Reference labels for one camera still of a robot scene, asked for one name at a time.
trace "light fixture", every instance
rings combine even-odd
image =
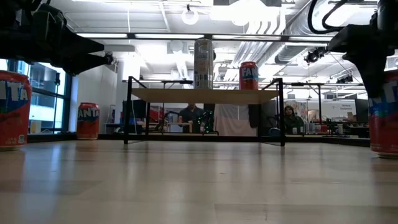
[[[355,84],[355,83],[327,83],[324,86],[363,86],[363,84]]]
[[[213,35],[213,40],[248,40],[248,41],[280,41],[278,35],[234,35],[234,34],[220,34]]]
[[[138,3],[138,4],[142,4],[142,3],[146,3],[146,4],[158,4],[160,2],[164,3],[164,4],[181,4],[181,5],[185,5],[185,4],[195,4],[195,5],[201,5],[200,1],[178,1],[178,0],[72,0],[74,2],[99,2],[99,3],[121,3],[121,4],[134,4],[134,3]]]
[[[193,16],[190,19],[187,18],[188,12],[193,12]],[[181,14],[181,19],[182,19],[182,22],[184,22],[186,25],[194,25],[199,20],[199,13],[198,13],[198,11],[196,11],[194,9],[190,9],[189,11],[188,11],[188,9],[184,9],[184,11]]]
[[[337,79],[336,83],[352,83],[354,81],[353,76],[352,75],[347,75],[343,78],[339,78]]]
[[[307,42],[287,42],[285,43],[286,46],[303,46],[303,47],[327,47],[328,44],[323,43],[307,43]]]
[[[91,39],[126,39],[127,34],[118,33],[76,33],[80,37],[91,38]]]
[[[162,81],[160,80],[139,80],[139,82],[141,83],[162,83]]]
[[[182,39],[182,40],[196,40],[205,37],[203,34],[135,34],[137,39]]]
[[[232,82],[232,81],[214,81],[213,84],[239,84],[239,82]]]
[[[318,42],[318,43],[329,43],[333,37],[332,36],[314,36],[314,35],[304,35],[304,36],[291,36],[290,41],[296,42]]]

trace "window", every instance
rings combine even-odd
[[[27,75],[32,85],[29,127],[32,121],[40,121],[42,131],[49,130],[51,133],[68,131],[72,78],[65,74],[62,68],[55,68],[49,63],[39,62],[30,65],[23,61],[10,61],[12,65],[8,66],[11,67],[10,70]],[[59,85],[55,84],[57,73],[59,73]]]
[[[8,70],[8,60],[0,59],[0,70]]]
[[[64,99],[32,93],[29,120],[41,121],[42,129],[62,129]]]

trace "shelf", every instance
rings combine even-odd
[[[275,90],[191,90],[133,88],[131,94],[149,103],[219,103],[256,105],[278,96]]]

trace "floor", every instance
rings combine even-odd
[[[398,161],[331,144],[29,144],[0,152],[0,220],[397,223]]]

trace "fluorescent light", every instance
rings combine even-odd
[[[326,83],[325,86],[363,86],[363,84],[354,84],[354,83]]]
[[[285,44],[286,46],[303,46],[303,47],[312,47],[312,46],[314,46],[314,47],[327,47],[328,46],[328,44],[322,44],[322,43],[306,43],[306,42],[301,42],[301,43],[298,43],[298,42],[287,42],[286,44]]]
[[[139,82],[141,82],[141,83],[161,83],[162,81],[159,81],[159,80],[157,80],[157,81],[150,81],[150,80],[140,80]]]
[[[92,39],[125,39],[127,34],[99,34],[99,33],[77,33],[80,37],[92,38]]]
[[[396,70],[396,69],[397,69],[397,67],[391,67],[391,68],[385,68],[384,71],[388,72],[388,71],[392,71],[392,70]]]
[[[198,5],[201,4],[200,1],[173,1],[173,0],[168,0],[168,1],[163,1],[163,0],[72,0],[75,2],[100,2],[100,3],[124,3],[124,4],[134,4],[134,3],[144,3],[144,4],[158,4],[162,2],[163,4],[191,4],[191,5]]]
[[[139,80],[139,82],[141,83],[162,83],[162,81],[160,80]]]
[[[232,81],[229,81],[229,82],[227,82],[227,81],[225,81],[225,82],[223,82],[223,81],[214,81],[213,84],[239,84],[239,82],[232,82]]]
[[[203,34],[135,34],[137,39],[199,39]]]
[[[290,41],[297,41],[297,42],[324,42],[329,43],[333,37],[331,36],[292,36],[289,37]]]
[[[251,41],[280,41],[278,35],[213,35],[213,40],[251,40]]]

